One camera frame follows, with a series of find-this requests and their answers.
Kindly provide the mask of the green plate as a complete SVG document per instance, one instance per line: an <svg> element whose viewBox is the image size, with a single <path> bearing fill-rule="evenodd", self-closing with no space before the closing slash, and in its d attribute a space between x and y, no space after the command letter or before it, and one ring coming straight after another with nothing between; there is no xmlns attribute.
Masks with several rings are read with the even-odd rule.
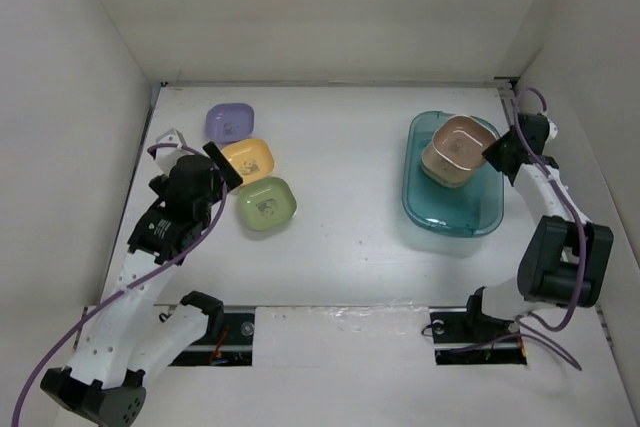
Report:
<svg viewBox="0 0 640 427"><path fill-rule="evenodd" d="M266 177L242 187L237 205L245 226L257 232L279 227L297 211L289 184L279 177Z"/></svg>

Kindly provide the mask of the brown plate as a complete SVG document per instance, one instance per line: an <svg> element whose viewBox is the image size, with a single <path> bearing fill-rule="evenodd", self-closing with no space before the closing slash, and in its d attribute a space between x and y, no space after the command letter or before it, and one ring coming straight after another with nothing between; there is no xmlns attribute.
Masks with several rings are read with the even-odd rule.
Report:
<svg viewBox="0 0 640 427"><path fill-rule="evenodd" d="M455 115L436 130L431 143L441 158L461 171L471 172L483 165L483 152L497 139L491 129L474 118Z"/></svg>

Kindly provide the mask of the cream plate back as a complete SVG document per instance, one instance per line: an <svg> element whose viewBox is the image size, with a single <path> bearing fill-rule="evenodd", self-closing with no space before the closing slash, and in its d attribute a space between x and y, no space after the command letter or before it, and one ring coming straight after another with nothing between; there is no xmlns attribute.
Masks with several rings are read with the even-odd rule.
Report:
<svg viewBox="0 0 640 427"><path fill-rule="evenodd" d="M425 175L447 188L468 183L485 163L477 152L439 153L429 144L421 153L421 169Z"/></svg>

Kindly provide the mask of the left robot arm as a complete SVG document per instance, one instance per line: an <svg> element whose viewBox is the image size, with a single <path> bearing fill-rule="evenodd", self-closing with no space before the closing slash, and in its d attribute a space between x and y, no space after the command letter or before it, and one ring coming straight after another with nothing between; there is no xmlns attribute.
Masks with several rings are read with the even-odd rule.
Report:
<svg viewBox="0 0 640 427"><path fill-rule="evenodd" d="M137 222L114 291L85 317L84 339L69 362L50 368L40 387L58 405L98 426L130 426L148 384L192 343L223 330L224 304L192 291L154 332L159 294L187 255L213 231L227 195L242 178L212 142L183 156L149 186L156 200Z"/></svg>

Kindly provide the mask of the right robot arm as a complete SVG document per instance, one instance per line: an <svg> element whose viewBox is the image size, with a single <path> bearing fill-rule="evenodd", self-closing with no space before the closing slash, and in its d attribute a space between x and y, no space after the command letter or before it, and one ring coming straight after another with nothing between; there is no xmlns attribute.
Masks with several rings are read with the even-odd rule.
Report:
<svg viewBox="0 0 640 427"><path fill-rule="evenodd" d="M506 331L520 315L559 332L577 309L590 308L599 298L614 235L581 212L558 164L543 154L555 131L543 114L516 113L509 131L483 152L508 178L537 225L516 276L469 297L462 328L473 340Z"/></svg>

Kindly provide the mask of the teal plastic bin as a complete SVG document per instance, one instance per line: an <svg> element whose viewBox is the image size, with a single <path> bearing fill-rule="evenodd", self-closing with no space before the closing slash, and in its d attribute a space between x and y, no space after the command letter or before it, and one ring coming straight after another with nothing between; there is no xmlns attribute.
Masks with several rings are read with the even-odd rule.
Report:
<svg viewBox="0 0 640 427"><path fill-rule="evenodd" d="M426 230L460 238L485 236L503 219L503 175L485 162L468 183L447 188L421 169L422 151L429 144L433 146L434 133L452 116L455 115L427 111L412 120L404 162L402 205L409 219ZM489 122L472 118L499 138L498 131Z"/></svg>

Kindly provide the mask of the yellow plate on table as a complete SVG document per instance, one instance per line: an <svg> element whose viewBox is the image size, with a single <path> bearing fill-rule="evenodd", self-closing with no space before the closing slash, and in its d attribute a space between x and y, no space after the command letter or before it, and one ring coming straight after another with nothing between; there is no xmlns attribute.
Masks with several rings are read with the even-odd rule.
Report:
<svg viewBox="0 0 640 427"><path fill-rule="evenodd" d="M231 143L222 149L222 154L242 177L244 185L268 177L275 167L271 150L262 139Z"/></svg>

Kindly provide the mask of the purple plate back left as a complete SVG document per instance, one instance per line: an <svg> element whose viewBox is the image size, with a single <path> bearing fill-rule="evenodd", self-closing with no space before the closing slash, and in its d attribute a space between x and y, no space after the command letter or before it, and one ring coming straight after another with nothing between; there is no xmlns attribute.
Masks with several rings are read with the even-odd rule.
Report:
<svg viewBox="0 0 640 427"><path fill-rule="evenodd" d="M255 112L249 104L222 103L207 112L204 133L215 143L238 142L251 136L254 122Z"/></svg>

